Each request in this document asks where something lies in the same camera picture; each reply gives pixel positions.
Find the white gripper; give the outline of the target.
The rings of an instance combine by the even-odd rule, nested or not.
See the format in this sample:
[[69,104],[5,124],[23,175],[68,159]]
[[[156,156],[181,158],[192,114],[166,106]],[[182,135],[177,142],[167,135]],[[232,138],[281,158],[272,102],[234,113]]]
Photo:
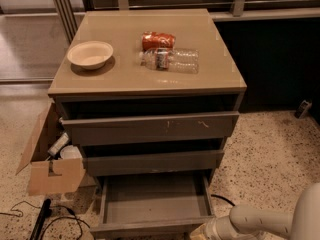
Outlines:
[[213,218],[189,234],[190,240],[244,240],[245,238],[246,235],[238,232],[228,216]]

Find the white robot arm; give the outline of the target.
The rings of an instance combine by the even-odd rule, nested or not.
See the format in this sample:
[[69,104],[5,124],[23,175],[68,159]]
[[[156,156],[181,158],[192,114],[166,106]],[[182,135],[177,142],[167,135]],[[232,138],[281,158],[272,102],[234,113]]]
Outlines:
[[189,234],[190,240],[263,240],[271,233],[286,240],[320,240],[320,183],[305,189],[293,213],[236,205]]

